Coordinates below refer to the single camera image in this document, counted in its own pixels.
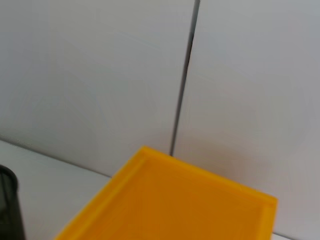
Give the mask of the black mesh pen holder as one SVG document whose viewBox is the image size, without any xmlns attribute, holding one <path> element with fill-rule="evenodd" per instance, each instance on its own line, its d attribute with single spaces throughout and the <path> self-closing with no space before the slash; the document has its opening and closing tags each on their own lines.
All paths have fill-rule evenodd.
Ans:
<svg viewBox="0 0 320 240">
<path fill-rule="evenodd" d="M 16 175 L 0 165 L 0 240 L 26 240 Z"/>
</svg>

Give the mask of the yellow plastic bin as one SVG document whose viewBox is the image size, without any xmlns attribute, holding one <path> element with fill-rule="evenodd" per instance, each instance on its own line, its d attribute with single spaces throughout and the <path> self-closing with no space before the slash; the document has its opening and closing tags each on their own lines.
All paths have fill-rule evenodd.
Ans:
<svg viewBox="0 0 320 240">
<path fill-rule="evenodd" d="M 54 240 L 271 240 L 277 203 L 142 147 Z"/>
</svg>

